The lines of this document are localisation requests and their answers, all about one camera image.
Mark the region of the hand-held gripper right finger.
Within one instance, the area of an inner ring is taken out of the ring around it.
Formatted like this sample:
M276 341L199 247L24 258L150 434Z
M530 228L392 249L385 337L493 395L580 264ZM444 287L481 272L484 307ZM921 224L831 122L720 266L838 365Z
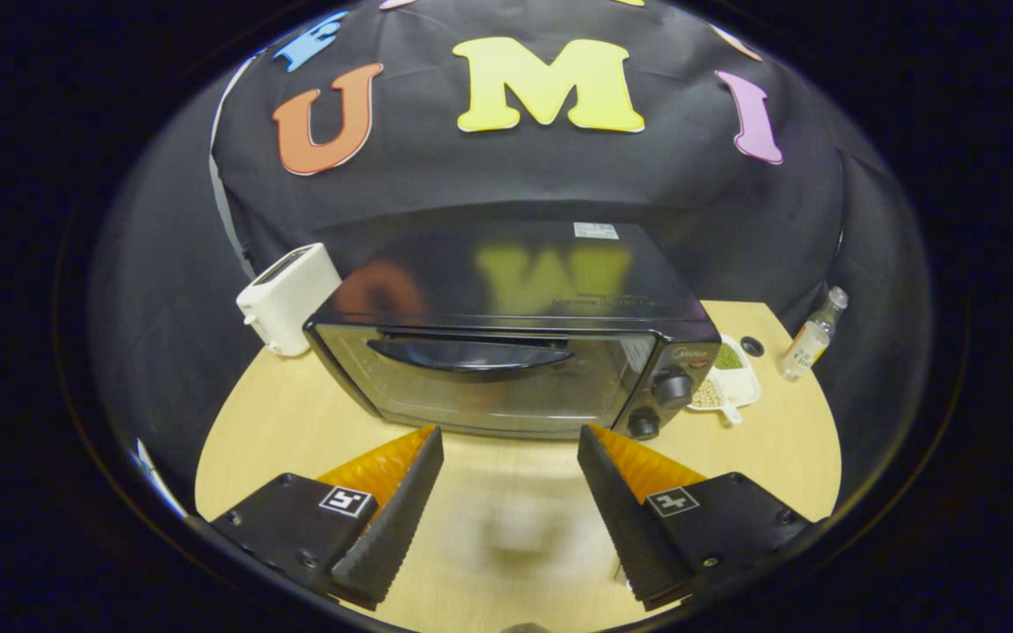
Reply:
M580 428L576 458L624 576L646 610L735 594L813 530L743 473L705 477L596 425Z

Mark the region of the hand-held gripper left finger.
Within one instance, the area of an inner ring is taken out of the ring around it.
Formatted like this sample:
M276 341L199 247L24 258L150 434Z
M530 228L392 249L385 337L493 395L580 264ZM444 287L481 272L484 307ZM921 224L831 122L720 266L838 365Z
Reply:
M386 600L445 462L427 425L318 478L285 472L212 521L243 553L311 594Z

